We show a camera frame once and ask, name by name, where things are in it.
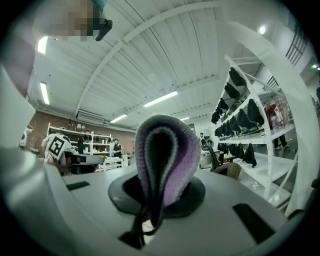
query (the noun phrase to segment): white ceiling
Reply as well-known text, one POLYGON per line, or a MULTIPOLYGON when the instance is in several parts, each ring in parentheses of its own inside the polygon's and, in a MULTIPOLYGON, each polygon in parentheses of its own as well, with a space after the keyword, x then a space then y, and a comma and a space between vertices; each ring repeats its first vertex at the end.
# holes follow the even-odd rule
MULTIPOLYGON (((126 118, 115 123, 124 128, 135 128, 153 114, 190 117, 191 122, 208 118, 226 80, 219 77, 216 16, 224 13, 223 5, 201 0, 108 1, 104 11, 113 28, 102 41, 49 38, 46 55, 37 53, 36 79, 47 83, 50 106, 42 103, 39 90, 33 90, 31 102, 69 118, 83 110, 108 122, 126 113, 126 118), (149 108, 142 106, 174 90, 178 96, 149 108)), ((259 19, 265 21, 275 11, 264 11, 265 4, 254 8, 254 16, 245 19, 238 13, 240 7, 232 8, 233 21, 257 29, 259 19)), ((272 30, 270 25, 265 35, 269 40, 272 30)), ((243 57, 254 55, 236 45, 233 58, 243 57)), ((260 67, 255 63, 241 68, 256 76, 260 67)))

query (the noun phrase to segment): air conditioner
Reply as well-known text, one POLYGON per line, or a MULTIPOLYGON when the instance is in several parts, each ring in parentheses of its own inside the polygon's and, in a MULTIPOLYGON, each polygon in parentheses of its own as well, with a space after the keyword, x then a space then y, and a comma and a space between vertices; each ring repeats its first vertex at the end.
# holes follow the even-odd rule
POLYGON ((94 124, 94 125, 102 125, 105 120, 101 115, 93 114, 83 110, 79 110, 76 118, 79 121, 94 124))

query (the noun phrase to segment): brick wall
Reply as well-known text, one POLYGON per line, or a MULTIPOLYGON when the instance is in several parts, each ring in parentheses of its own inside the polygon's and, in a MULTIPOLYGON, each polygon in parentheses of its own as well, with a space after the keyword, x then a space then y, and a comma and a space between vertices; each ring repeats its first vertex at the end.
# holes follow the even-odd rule
MULTIPOLYGON (((75 125, 78 124, 78 122, 76 121, 71 121, 71 122, 74 123, 75 125)), ((47 136, 49 123, 51 123, 51 126, 53 127, 65 127, 66 129, 68 129, 69 120, 59 116, 37 111, 30 122, 30 125, 34 128, 34 131, 28 136, 28 139, 27 139, 28 149, 34 148, 42 152, 41 143, 43 139, 47 136)), ((93 131, 95 134, 107 135, 107 136, 111 134, 112 138, 119 139, 119 143, 123 146, 123 151, 125 154, 132 153, 133 141, 135 140, 135 135, 136 135, 135 133, 103 128, 103 127, 98 127, 98 126, 89 125, 89 124, 84 124, 84 126, 86 129, 93 131)))

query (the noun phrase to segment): fluorescent light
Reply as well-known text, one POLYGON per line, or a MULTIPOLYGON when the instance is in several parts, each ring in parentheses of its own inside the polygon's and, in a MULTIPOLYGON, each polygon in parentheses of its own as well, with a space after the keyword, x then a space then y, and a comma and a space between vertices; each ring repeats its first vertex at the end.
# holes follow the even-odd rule
POLYGON ((119 117, 117 117, 116 119, 112 120, 110 123, 113 124, 119 120, 121 120, 122 118, 125 118, 127 117, 128 115, 127 114, 123 114, 123 115, 120 115, 119 117))
POLYGON ((42 37, 38 42, 38 52, 42 54, 46 54, 48 37, 42 37))
POLYGON ((174 91, 174 92, 171 92, 171 93, 169 93, 167 95, 164 95, 164 96, 162 96, 160 98, 157 98, 157 99, 155 99, 155 100, 153 100, 153 101, 151 101, 151 102, 149 102, 149 103, 147 103, 147 104, 145 104, 143 106, 147 108, 147 107, 150 107, 150 106, 152 106, 152 105, 154 105, 156 103, 162 102, 162 101, 164 101, 166 99, 169 99, 169 98, 171 98, 173 96, 176 96, 176 95, 178 95, 178 92, 174 91))
POLYGON ((262 26, 262 27, 259 28, 259 33, 261 35, 263 35, 265 32, 266 32, 266 27, 265 26, 262 26))
POLYGON ((44 103, 47 105, 50 105, 49 98, 48 98, 48 93, 47 93, 47 84, 45 82, 40 83, 40 88, 42 92, 42 97, 44 100, 44 103))

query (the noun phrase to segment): black slot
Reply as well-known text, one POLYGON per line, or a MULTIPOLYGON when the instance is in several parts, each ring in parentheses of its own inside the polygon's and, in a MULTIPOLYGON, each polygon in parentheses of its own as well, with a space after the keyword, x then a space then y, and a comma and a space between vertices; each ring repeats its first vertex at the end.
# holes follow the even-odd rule
POLYGON ((81 188, 89 186, 89 185, 90 185, 89 182, 81 181, 81 182, 66 185, 66 187, 69 191, 71 191, 71 190, 81 189, 81 188))
POLYGON ((274 231, 249 205, 240 203, 235 205, 233 209, 258 244, 274 234, 274 231))

